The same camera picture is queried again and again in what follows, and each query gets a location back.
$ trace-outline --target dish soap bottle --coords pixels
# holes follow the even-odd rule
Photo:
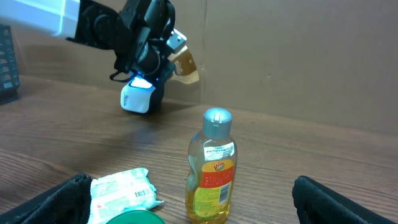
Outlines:
[[[238,159],[236,143],[229,136],[231,123],[229,111],[209,109],[203,130],[189,145],[185,206],[194,224],[221,224],[227,219]]]

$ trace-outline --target table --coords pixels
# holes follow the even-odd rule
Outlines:
[[[123,111],[119,92],[21,76],[20,99],[0,106],[0,213],[79,172],[149,169],[167,223],[185,214],[187,147],[208,105],[165,100],[162,111]],[[231,110],[238,145],[227,223],[298,223],[294,180],[307,175],[398,222],[398,138]]]

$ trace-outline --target wall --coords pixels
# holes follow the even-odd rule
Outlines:
[[[172,2],[201,83],[168,97],[398,134],[397,1]],[[16,36],[29,75],[120,89],[111,52]]]

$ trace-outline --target green cap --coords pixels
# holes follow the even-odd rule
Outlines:
[[[231,124],[232,115],[223,108],[208,109],[203,115],[203,133],[212,139],[227,139]]]
[[[112,218],[106,224],[166,224],[166,222],[153,212],[135,210],[124,212]]]

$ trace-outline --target dark teal basket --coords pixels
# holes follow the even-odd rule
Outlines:
[[[0,24],[0,100],[16,96],[19,73],[9,26]]]

